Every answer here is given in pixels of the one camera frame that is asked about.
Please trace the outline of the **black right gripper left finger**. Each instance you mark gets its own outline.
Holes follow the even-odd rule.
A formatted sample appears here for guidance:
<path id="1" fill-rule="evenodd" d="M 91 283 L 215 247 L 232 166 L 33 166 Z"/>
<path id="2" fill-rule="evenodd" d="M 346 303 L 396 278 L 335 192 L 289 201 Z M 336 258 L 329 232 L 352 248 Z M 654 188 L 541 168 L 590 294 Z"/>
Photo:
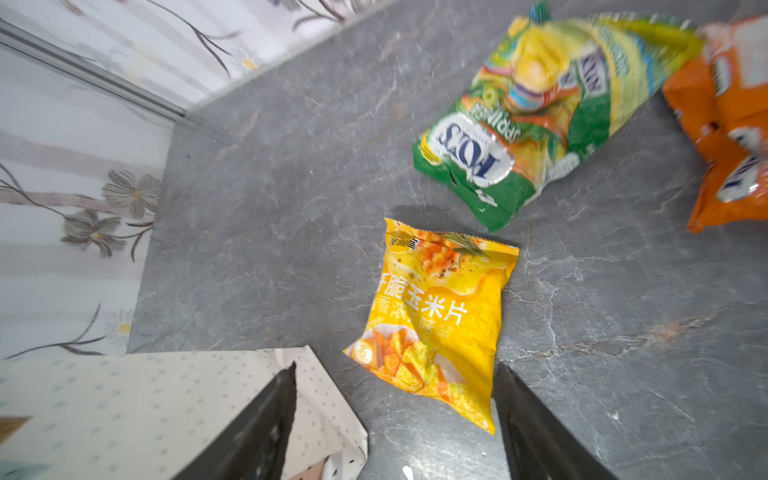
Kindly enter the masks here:
<path id="1" fill-rule="evenodd" d="M 296 364 L 204 361 L 179 398 L 174 479 L 280 479 L 297 410 Z"/>

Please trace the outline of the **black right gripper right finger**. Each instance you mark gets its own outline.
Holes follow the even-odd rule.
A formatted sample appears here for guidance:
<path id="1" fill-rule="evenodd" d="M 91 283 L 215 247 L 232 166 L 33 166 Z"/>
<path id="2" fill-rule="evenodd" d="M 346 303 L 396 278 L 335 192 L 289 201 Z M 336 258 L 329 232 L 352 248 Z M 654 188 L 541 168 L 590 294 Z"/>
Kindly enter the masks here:
<path id="1" fill-rule="evenodd" d="M 509 366 L 494 371 L 493 399 L 513 479 L 607 479 L 595 458 Z"/>

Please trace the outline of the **white cartoon paper gift bag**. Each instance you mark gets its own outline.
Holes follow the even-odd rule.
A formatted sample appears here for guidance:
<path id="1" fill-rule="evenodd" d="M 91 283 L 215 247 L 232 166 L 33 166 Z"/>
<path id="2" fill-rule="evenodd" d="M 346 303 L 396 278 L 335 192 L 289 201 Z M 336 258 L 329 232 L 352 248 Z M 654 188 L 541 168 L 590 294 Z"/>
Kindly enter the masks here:
<path id="1" fill-rule="evenodd" d="M 290 367 L 297 405 L 283 477 L 356 478 L 367 431 L 309 347 L 5 362 L 1 475 L 169 479 Z"/>

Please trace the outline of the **yellow snack packet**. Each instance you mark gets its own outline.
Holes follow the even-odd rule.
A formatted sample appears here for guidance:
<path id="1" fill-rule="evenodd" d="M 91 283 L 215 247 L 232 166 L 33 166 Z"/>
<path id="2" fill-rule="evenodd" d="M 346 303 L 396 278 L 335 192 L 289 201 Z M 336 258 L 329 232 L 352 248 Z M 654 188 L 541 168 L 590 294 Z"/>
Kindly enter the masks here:
<path id="1" fill-rule="evenodd" d="M 377 378 L 449 405 L 489 434 L 501 294 L 516 247 L 386 222 L 382 271 L 362 335 L 344 353 Z"/>

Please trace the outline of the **green Fox's candy bag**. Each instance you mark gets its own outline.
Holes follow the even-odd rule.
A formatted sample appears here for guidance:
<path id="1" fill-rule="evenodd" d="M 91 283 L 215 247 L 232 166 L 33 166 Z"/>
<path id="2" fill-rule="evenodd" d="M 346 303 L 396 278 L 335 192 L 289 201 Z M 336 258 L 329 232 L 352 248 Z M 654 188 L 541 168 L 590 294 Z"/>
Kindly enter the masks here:
<path id="1" fill-rule="evenodd" d="M 414 144 L 414 166 L 490 231 L 613 136 L 703 40 L 672 17 L 517 17 L 465 93 Z"/>

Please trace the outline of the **orange snack packet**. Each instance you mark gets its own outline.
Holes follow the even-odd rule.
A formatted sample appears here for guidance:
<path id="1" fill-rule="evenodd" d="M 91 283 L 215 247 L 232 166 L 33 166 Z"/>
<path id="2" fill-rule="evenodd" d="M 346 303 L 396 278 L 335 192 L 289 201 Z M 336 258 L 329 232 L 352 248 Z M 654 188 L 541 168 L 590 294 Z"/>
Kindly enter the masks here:
<path id="1" fill-rule="evenodd" d="M 767 218 L 767 18 L 710 23 L 701 55 L 663 86 L 707 161 L 688 227 Z"/>

